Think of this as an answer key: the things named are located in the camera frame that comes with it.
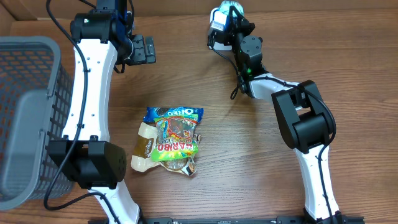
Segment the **blue Oreo cookie pack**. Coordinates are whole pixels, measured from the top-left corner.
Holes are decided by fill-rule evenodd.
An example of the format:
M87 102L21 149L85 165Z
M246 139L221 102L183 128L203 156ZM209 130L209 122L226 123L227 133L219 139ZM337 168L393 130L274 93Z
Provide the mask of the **blue Oreo cookie pack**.
M157 118L164 118L167 116L183 116L196 118L200 123L203 114L203 108L192 108L186 106L180 106L176 108L147 107L146 115L143 117L143 122L153 123Z

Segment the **beige brown cookie bag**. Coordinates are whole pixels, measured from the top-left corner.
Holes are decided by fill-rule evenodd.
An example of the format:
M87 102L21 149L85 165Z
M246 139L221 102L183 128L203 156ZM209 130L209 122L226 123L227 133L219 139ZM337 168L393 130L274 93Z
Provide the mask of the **beige brown cookie bag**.
M192 176L197 167L193 156L174 161L153 161L150 158L157 142L157 129L146 123L141 123L136 145L132 152L131 167L138 172L145 172L151 168L162 166L170 172Z

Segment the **Haribo gummy worms bag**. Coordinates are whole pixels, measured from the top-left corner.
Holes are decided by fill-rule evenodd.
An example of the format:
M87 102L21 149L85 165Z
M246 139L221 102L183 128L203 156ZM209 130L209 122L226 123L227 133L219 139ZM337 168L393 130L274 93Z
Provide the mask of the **Haribo gummy worms bag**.
M193 139L197 124L197 114L156 118L158 138L151 159L172 161L194 156L198 152L197 140Z

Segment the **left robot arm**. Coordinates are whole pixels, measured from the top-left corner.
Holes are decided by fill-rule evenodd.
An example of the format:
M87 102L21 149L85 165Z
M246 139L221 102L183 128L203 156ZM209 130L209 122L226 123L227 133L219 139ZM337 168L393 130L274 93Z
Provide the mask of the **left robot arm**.
M133 34L131 1L97 1L64 31L73 44L75 74L66 125L48 154L64 175L96 198L107 223L144 223L124 181L126 152L111 143L108 107L111 77L127 66L155 62L152 37Z

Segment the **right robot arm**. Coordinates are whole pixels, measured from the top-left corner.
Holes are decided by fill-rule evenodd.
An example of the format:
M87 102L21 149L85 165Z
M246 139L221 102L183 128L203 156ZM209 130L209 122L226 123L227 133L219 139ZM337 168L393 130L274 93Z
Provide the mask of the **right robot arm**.
M295 152L300 165L305 222L342 223L328 166L328 152L336 134L335 119L313 81L287 82L265 69L262 39L251 34L254 28L235 7L229 14L215 11L211 16L208 46L221 54L224 45L234 55L230 62L236 72L237 86L232 98L241 91L273 105L282 139Z

